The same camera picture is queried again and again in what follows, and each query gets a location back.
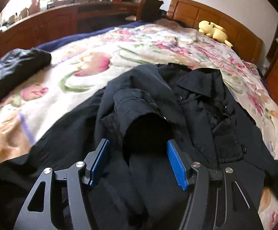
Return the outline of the wooden chair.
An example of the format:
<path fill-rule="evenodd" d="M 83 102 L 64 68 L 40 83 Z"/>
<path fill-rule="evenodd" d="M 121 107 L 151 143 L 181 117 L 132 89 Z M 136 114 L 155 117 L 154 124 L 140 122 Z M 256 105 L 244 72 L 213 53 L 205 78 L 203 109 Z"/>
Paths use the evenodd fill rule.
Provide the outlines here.
<path fill-rule="evenodd" d="M 151 22 L 157 20 L 162 5 L 163 1 L 161 0 L 141 0 L 136 12 L 136 21 Z"/>

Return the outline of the black folded jacket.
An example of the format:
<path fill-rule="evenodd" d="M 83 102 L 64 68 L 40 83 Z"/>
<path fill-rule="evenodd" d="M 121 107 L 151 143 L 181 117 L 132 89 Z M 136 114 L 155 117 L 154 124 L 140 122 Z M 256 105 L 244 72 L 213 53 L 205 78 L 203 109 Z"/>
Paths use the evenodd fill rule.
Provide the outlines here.
<path fill-rule="evenodd" d="M 0 59 L 0 101 L 14 88 L 26 81 L 51 62 L 47 51 L 31 49 L 13 49 Z"/>

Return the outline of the floral bed blanket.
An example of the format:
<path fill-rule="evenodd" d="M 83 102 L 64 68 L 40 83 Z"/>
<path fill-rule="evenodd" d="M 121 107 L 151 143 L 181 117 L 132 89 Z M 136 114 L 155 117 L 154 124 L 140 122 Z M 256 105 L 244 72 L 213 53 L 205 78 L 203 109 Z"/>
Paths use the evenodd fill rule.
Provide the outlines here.
<path fill-rule="evenodd" d="M 28 154 L 60 118 L 121 74 L 140 65 L 171 63 L 191 70 L 219 70 L 225 86 L 254 119 L 268 151 L 278 160 L 278 106 L 255 64 L 195 29 L 162 19 L 93 34 L 49 53 L 48 66 L 0 101 L 0 164 Z M 262 229 L 275 227 L 278 199 L 268 187 L 262 190 L 257 212 Z"/>

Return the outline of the black double-breasted coat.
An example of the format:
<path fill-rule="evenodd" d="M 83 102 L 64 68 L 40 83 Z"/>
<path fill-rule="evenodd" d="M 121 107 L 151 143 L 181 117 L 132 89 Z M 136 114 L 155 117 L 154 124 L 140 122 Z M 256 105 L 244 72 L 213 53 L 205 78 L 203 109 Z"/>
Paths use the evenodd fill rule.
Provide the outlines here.
<path fill-rule="evenodd" d="M 190 191 L 167 154 L 174 140 L 209 169 L 233 169 L 256 210 L 262 190 L 278 199 L 278 160 L 216 69 L 140 65 L 60 118 L 24 156 L 0 164 L 0 229 L 17 216 L 45 168 L 67 169 L 109 140 L 88 198 L 98 229 L 180 229 Z"/>

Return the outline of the wooden bed headboard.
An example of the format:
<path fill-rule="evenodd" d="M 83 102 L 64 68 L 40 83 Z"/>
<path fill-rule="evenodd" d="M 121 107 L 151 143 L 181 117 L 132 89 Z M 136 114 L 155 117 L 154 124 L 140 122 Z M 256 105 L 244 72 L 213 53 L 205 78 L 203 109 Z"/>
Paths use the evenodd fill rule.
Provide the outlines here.
<path fill-rule="evenodd" d="M 198 23 L 203 20 L 223 27 L 238 56 L 242 60 L 258 64 L 263 41 L 246 26 L 227 14 L 196 1 L 171 0 L 167 18 L 194 29 L 197 29 Z"/>

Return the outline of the long wooden desk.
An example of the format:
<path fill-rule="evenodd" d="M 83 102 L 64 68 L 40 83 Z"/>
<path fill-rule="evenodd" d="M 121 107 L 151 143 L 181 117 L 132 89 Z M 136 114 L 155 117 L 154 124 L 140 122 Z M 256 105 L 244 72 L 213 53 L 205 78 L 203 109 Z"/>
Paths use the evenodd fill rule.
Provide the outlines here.
<path fill-rule="evenodd" d="M 0 33 L 0 58 L 15 48 L 30 49 L 65 36 L 126 24 L 137 3 L 89 2 L 48 9 L 29 16 Z"/>

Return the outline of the yellow plush toy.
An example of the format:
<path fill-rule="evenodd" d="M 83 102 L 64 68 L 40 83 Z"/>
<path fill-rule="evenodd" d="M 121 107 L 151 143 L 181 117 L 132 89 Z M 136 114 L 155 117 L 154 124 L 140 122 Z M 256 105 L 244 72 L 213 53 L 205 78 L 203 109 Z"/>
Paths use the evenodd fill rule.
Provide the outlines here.
<path fill-rule="evenodd" d="M 200 33 L 214 39 L 215 41 L 224 43 L 230 48 L 233 46 L 232 43 L 228 41 L 228 35 L 223 27 L 213 22 L 203 20 L 198 23 L 198 28 Z"/>

